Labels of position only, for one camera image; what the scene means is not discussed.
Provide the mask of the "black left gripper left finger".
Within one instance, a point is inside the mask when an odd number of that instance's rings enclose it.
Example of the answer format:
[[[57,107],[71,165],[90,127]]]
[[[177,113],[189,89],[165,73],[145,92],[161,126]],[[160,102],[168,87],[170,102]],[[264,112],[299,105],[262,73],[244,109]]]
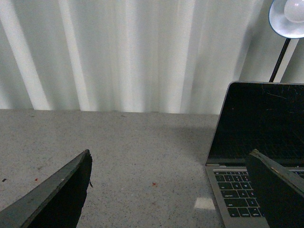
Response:
[[[0,212],[2,228],[75,228],[92,171],[88,149]]]

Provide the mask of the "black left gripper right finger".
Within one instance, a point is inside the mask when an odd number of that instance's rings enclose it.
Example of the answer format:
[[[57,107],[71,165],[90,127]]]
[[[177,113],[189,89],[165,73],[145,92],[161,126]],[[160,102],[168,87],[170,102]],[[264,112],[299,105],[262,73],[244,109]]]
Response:
[[[254,149],[246,167],[271,228],[304,226],[304,179]]]

